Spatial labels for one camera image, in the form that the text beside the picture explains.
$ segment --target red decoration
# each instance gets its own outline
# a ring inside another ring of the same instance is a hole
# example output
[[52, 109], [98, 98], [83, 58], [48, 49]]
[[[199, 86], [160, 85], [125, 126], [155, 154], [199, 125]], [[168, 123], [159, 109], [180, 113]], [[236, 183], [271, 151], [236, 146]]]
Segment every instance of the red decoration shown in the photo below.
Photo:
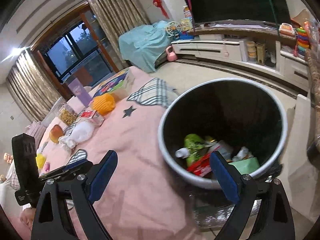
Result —
[[158, 7], [158, 8], [161, 9], [162, 14], [163, 14], [164, 17], [166, 17], [167, 19], [169, 19], [169, 16], [168, 16], [167, 12], [166, 12], [166, 11], [164, 10], [164, 8], [162, 7], [162, 1], [161, 1], [161, 0], [153, 0], [153, 4], [154, 4], [156, 7]]

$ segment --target white bottle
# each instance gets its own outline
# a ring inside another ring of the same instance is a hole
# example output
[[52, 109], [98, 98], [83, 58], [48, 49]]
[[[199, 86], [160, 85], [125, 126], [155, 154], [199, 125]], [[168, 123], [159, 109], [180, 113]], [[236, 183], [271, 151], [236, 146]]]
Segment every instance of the white bottle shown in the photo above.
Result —
[[177, 158], [188, 158], [190, 156], [190, 152], [188, 150], [188, 148], [181, 148], [178, 151], [176, 151], [176, 157]]

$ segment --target window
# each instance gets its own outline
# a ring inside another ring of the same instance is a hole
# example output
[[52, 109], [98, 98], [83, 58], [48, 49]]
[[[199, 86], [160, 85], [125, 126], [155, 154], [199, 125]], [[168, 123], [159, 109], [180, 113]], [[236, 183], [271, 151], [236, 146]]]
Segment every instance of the window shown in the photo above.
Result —
[[64, 33], [44, 56], [61, 83], [74, 74], [92, 86], [112, 72], [83, 22]]
[[70, 35], [83, 54], [86, 54], [97, 46], [97, 43], [92, 39], [90, 31], [84, 23], [79, 24], [76, 28], [70, 31]]
[[49, 49], [47, 54], [52, 60], [53, 64], [55, 64], [60, 75], [78, 60], [65, 37], [63, 37], [51, 49]]

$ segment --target screw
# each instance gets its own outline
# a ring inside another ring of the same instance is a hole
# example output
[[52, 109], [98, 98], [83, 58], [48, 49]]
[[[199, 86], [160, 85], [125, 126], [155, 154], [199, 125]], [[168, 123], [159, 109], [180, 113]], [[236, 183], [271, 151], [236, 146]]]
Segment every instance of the screw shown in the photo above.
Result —
[[77, 180], [84, 180], [85, 175], [84, 174], [80, 174], [77, 176]]
[[243, 178], [244, 180], [250, 180], [250, 179], [251, 179], [251, 176], [250, 176], [249, 174], [243, 174], [243, 175], [242, 175], [242, 178]]
[[54, 179], [48, 179], [48, 180], [47, 180], [47, 184], [51, 185], [51, 184], [53, 184], [53, 183], [54, 183]]
[[281, 181], [279, 179], [275, 178], [273, 180], [273, 183], [279, 185], [279, 184], [281, 184]]

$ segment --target trash can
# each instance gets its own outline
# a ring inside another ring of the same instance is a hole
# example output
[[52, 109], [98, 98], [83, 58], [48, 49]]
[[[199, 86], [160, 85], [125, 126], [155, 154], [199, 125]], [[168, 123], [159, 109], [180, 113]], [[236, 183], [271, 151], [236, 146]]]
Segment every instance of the trash can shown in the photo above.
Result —
[[287, 130], [284, 108], [267, 87], [247, 79], [222, 78], [179, 96], [161, 118], [158, 142], [165, 161], [183, 179], [201, 188], [220, 189], [214, 177], [206, 179], [186, 171], [185, 160], [175, 157], [186, 135], [210, 135], [234, 149], [247, 147], [260, 164], [250, 174], [257, 178], [281, 154]]

